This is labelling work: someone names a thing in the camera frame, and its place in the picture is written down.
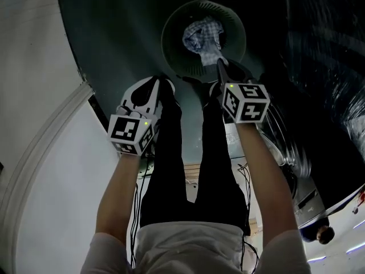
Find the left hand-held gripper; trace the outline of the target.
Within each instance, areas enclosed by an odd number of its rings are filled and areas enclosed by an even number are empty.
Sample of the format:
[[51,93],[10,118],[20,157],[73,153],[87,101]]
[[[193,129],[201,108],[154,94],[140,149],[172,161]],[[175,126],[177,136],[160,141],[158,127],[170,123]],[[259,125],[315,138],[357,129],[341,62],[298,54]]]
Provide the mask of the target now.
[[150,76],[129,87],[108,126],[108,140],[122,154],[142,156],[155,136],[160,119],[160,80]]

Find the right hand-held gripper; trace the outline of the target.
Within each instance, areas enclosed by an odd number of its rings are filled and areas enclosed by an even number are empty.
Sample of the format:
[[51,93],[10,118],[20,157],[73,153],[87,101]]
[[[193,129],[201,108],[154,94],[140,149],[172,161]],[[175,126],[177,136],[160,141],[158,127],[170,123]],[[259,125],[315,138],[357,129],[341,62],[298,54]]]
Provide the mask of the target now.
[[261,123],[269,108],[269,94],[244,65],[228,59],[228,65],[217,61],[218,80],[222,93],[224,123]]

